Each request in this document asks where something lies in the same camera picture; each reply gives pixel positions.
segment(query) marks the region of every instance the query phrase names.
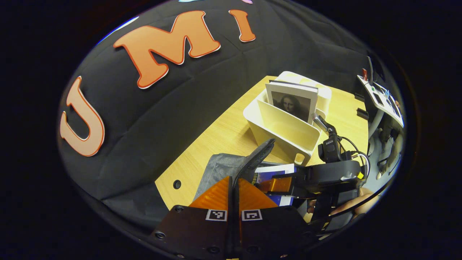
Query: black cloth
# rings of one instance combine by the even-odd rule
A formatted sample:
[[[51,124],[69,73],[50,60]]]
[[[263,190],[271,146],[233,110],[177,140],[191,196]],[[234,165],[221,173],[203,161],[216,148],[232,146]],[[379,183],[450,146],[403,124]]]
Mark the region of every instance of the black cloth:
[[[54,1],[52,5],[4,2],[4,19],[8,21],[5,86],[9,86],[5,97],[7,107],[13,103],[8,114],[14,118],[5,120],[5,130],[13,132],[13,136],[8,135],[7,147],[15,147],[6,155],[7,165],[14,168],[5,174],[4,182],[4,259],[160,259],[92,212],[69,184],[56,147],[57,106],[70,74],[91,50],[92,43],[132,15],[148,10],[134,11],[133,6],[140,2],[148,1]],[[230,2],[236,2],[237,9],[246,5],[240,0]],[[459,110],[459,95],[448,93],[459,89],[454,84],[458,80],[456,69],[460,68],[454,55],[458,53],[457,41],[451,39],[457,38],[459,32],[460,3],[308,3],[375,50],[386,48],[380,57],[399,80],[405,101],[399,102],[407,106],[409,113],[409,138],[397,167],[399,173],[380,205],[372,208],[360,224],[331,236],[332,240],[312,251],[310,258],[336,258],[339,250],[335,249],[342,248],[352,237],[366,258],[389,259],[399,254],[409,259],[456,259],[460,255],[456,249],[460,235],[449,221],[454,220],[451,205],[457,205],[457,182],[435,178],[441,165],[429,163],[447,161],[447,167],[452,168],[458,161],[447,160],[448,155],[457,153],[435,153],[454,147],[452,138],[435,138],[441,133],[435,125],[451,128]],[[404,76],[414,87],[414,99]],[[441,86],[449,87],[448,91],[434,91]],[[435,196],[428,196],[429,187]],[[428,205],[432,205],[431,210],[414,217]],[[358,250],[340,254],[343,259],[356,259]]]
[[[231,9],[248,13],[256,40],[239,40]],[[150,88],[139,89],[140,75],[126,50],[113,48],[114,42],[144,25],[170,31],[177,15],[191,10],[206,12],[205,23],[220,50],[201,58],[186,54],[182,65],[153,54],[158,63],[168,64],[169,72]],[[189,50],[188,41],[185,49]],[[69,79],[56,125],[62,161],[88,194],[130,221],[155,225],[167,208],[153,181],[254,84],[288,70],[354,92],[356,75],[368,66],[367,50],[331,20],[291,1],[165,2],[96,45]],[[65,111],[72,129],[79,136],[88,135],[86,124],[66,106],[77,76],[82,76],[80,89],[106,130],[104,143],[92,157],[79,155],[58,131]]]

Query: gray cloth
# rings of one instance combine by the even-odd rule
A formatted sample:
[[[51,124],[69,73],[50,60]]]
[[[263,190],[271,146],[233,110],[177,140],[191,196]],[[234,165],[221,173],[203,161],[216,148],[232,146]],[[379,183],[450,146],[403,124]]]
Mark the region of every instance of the gray cloth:
[[[232,176],[234,179],[238,173],[239,167],[246,158],[246,156],[230,154],[212,155],[205,168],[204,175],[202,176],[201,183],[197,188],[194,200],[226,176]],[[259,166],[266,167],[274,165],[280,165],[280,163],[263,161]]]

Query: screw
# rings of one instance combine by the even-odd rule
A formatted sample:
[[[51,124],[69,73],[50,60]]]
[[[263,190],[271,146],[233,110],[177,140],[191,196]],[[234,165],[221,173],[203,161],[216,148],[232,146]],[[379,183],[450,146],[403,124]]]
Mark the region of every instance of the screw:
[[[165,234],[162,233],[162,232],[159,232],[159,231],[156,232],[156,233],[154,233],[154,235],[155,235],[156,238],[158,238],[158,239],[164,239],[164,238],[165,238]]]
[[[180,213],[180,212],[183,211],[183,210],[184,210],[184,208],[181,207],[181,206],[175,207],[175,211],[178,212],[178,213]]]
[[[211,254],[218,254],[220,252],[220,248],[218,247],[209,247],[207,248],[207,251]]]
[[[258,246],[250,246],[250,247],[248,247],[247,252],[255,254],[256,252],[258,252]]]

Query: cable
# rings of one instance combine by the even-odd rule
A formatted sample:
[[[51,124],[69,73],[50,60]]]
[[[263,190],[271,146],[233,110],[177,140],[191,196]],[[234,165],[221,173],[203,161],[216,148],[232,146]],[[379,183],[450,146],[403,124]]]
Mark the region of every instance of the cable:
[[[400,157],[398,158],[398,161],[396,162],[395,166],[393,166],[393,169],[391,169],[391,171],[388,172],[388,175],[390,175],[390,173],[395,169],[396,165],[398,165],[398,163],[400,163],[400,159],[401,159],[401,154],[400,154]]]
[[[364,159],[366,159],[366,180],[367,178],[369,177],[369,172],[371,171],[371,163],[369,162],[369,158],[367,158],[367,156],[365,156],[363,153],[360,153],[358,154],[358,156],[361,156],[361,157],[364,157]]]
[[[342,137],[342,136],[337,136],[337,138],[340,138],[340,140],[345,139],[345,140],[349,141],[350,144],[356,149],[356,151],[359,152],[358,147],[356,147],[356,145],[354,145],[354,143],[353,143],[350,139],[348,139],[348,138],[346,138],[346,137]]]
[[[342,143],[339,141],[340,148],[342,148],[343,152],[346,152],[345,148],[343,147]]]
[[[387,158],[385,158],[385,159],[383,159],[383,160],[380,160],[380,161],[378,161],[378,162],[377,162],[377,166],[379,166],[379,165],[380,165],[380,163],[382,163],[382,162],[386,161],[387,159],[388,159],[388,157],[387,157]]]

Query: wooden table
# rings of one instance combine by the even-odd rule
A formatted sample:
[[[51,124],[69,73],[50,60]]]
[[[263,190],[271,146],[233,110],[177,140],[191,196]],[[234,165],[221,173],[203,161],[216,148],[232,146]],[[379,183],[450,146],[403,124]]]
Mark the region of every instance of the wooden table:
[[[258,145],[243,116],[244,108],[265,89],[265,83],[274,80],[266,76],[246,94],[238,99],[217,118],[155,181],[165,205],[169,210],[177,204],[189,205],[193,201],[205,167],[212,155],[219,153],[248,156]],[[357,108],[365,110],[364,102],[354,95],[336,88],[332,90],[327,122],[337,129],[340,136],[348,137],[360,151],[366,153],[368,143],[367,120],[356,115]],[[328,136],[323,132],[319,142]],[[346,140],[342,141],[346,150],[354,150]],[[293,163],[270,154],[265,161]],[[324,163],[315,149],[308,165]],[[173,183],[180,180],[182,185],[174,189]]]

